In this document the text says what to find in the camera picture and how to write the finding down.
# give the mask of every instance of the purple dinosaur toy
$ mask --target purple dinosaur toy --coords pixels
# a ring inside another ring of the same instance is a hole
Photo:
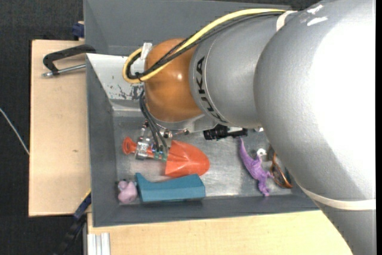
[[[258,188],[264,196],[269,196],[269,190],[266,186],[267,178],[273,177],[269,171],[265,171],[261,167],[261,156],[266,154],[265,150],[258,150],[255,159],[252,159],[245,150],[244,142],[240,138],[240,157],[244,163],[245,168],[249,171],[251,176],[258,180]]]

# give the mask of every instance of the yellow cable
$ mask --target yellow cable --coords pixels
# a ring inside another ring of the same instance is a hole
[[[270,8],[267,8],[267,9],[264,9],[264,8],[257,8],[257,9],[246,9],[246,10],[241,10],[241,11],[237,11],[237,12],[233,12],[233,13],[229,13],[227,15],[224,15],[220,18],[218,18],[217,20],[214,20],[212,23],[206,25],[205,27],[203,27],[200,31],[196,32],[190,39],[188,39],[182,46],[180,46],[178,49],[176,49],[174,51],[174,54],[175,53],[178,53],[179,51],[183,50],[184,48],[186,48],[187,46],[191,45],[192,43],[194,43],[195,41],[197,41],[199,38],[201,38],[203,35],[205,35],[207,32],[209,32],[210,30],[212,30],[213,28],[215,28],[216,26],[228,21],[228,20],[231,20],[231,19],[234,19],[234,18],[237,18],[237,17],[240,17],[240,16],[244,16],[244,15],[256,15],[256,14],[260,14],[260,13],[268,13],[268,12],[285,12],[285,10],[279,10],[279,9],[270,9]],[[154,75],[156,75],[158,72],[160,72],[162,69],[164,69],[167,65],[169,65],[171,62],[168,62],[168,63],[165,63],[163,66],[161,67],[158,67],[157,69],[155,69],[154,71],[152,71],[151,73],[148,73],[147,75],[145,76],[142,76],[139,79],[130,79],[128,76],[127,76],[127,73],[126,73],[126,69],[127,69],[127,66],[129,65],[130,61],[132,60],[132,58],[141,52],[141,48],[135,50],[126,60],[125,64],[124,64],[124,69],[122,71],[122,76],[124,77],[124,79],[129,82],[129,83],[139,83],[141,81],[147,81],[148,79],[150,79],[151,77],[153,77]]]

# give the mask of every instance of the wooden board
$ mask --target wooden board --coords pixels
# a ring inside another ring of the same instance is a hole
[[[79,41],[32,42],[29,215],[72,214],[90,189],[85,69],[44,78],[48,53]],[[58,68],[84,63],[79,55]]]
[[[112,255],[351,255],[321,211],[94,228],[110,233]]]

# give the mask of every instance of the pink toy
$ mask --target pink toy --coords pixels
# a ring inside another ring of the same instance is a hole
[[[118,183],[118,199],[121,203],[128,204],[133,202],[138,196],[138,190],[134,182],[120,181]]]
[[[268,177],[273,177],[269,171],[265,171],[261,167],[261,156],[266,154],[265,150],[258,150],[255,159],[252,159],[245,150],[244,142],[240,138],[240,157],[244,163],[245,168],[249,171],[251,176],[258,180],[258,188],[264,196],[269,196],[269,190],[267,188],[266,182]]]

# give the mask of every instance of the teal foam block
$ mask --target teal foam block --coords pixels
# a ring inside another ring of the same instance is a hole
[[[149,182],[140,173],[136,173],[135,177],[142,202],[184,201],[205,197],[204,184],[197,174],[159,183]]]

